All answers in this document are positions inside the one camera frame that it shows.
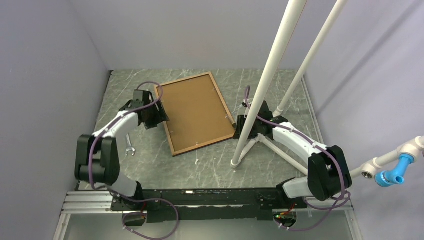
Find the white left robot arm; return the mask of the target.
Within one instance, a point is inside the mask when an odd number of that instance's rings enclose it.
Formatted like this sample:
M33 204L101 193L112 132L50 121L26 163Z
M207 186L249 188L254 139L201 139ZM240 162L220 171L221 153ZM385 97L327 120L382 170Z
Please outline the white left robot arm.
M129 143L129 134L140 125L148 130L168 121L159 98L148 90L136 89L133 98L121 107L117 115L103 128L83 134L77 140L74 176L89 183L95 190L106 188L121 196L131 210L144 203L141 184L120 170L118 142Z

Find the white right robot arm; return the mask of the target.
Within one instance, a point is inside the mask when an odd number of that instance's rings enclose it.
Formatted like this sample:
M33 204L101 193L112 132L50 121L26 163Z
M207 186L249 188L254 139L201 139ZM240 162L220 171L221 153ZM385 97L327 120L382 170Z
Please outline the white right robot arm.
M234 167L257 142L262 142L303 172L304 177L288 179L277 185L275 200L282 208L289 207L299 198L314 197L323 202L336 195L345 196L353 184L345 154L339 146L319 143L283 116L273 116L265 101L247 138L249 142L239 160L231 161Z

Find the blue wooden picture frame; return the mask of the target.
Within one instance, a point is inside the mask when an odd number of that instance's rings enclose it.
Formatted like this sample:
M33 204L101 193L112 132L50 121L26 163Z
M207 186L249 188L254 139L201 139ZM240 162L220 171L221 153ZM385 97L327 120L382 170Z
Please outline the blue wooden picture frame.
M235 120L211 72L165 82L154 91L168 116L164 129L172 156L233 137Z

